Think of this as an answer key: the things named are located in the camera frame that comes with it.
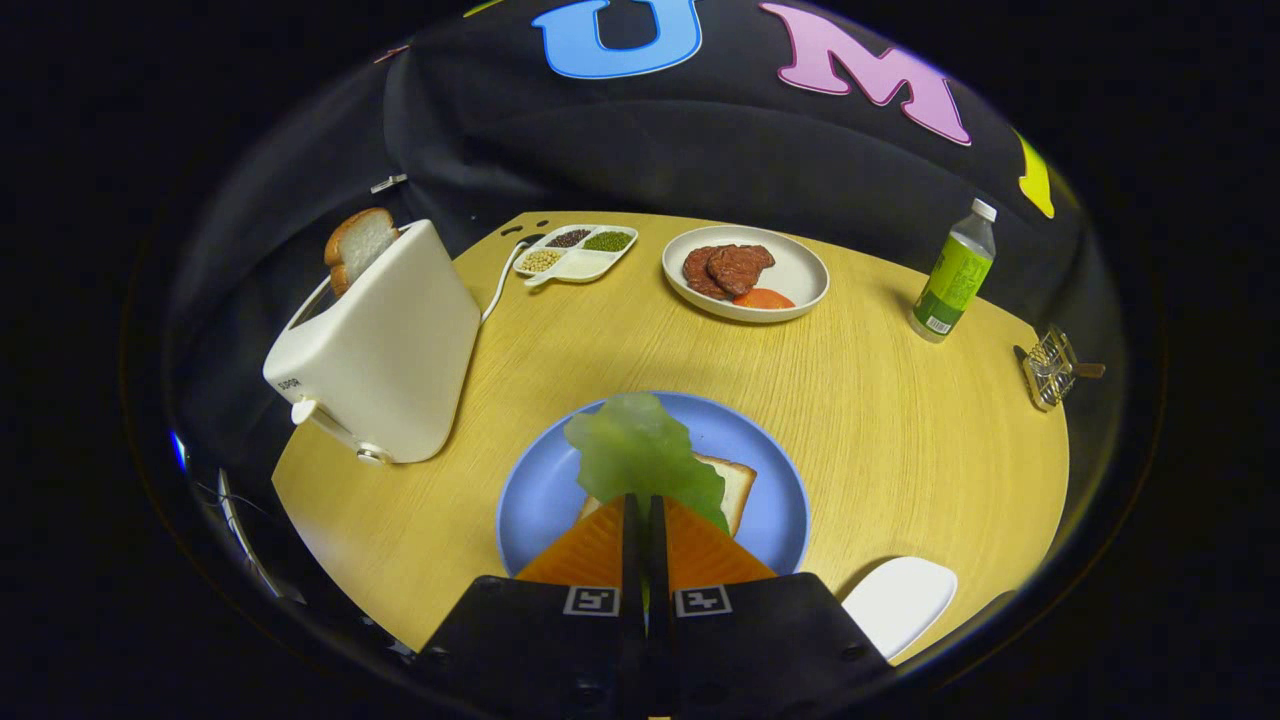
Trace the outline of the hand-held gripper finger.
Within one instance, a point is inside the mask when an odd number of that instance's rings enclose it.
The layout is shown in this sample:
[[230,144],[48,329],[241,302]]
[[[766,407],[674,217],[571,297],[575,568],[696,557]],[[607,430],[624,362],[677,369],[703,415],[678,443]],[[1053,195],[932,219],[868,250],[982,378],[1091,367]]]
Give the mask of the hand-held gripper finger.
[[814,574],[780,575],[671,498],[652,501],[648,680],[672,719],[846,719],[896,678]]
[[618,498],[530,564],[477,577],[415,661],[467,719],[643,719],[645,614],[637,501]]

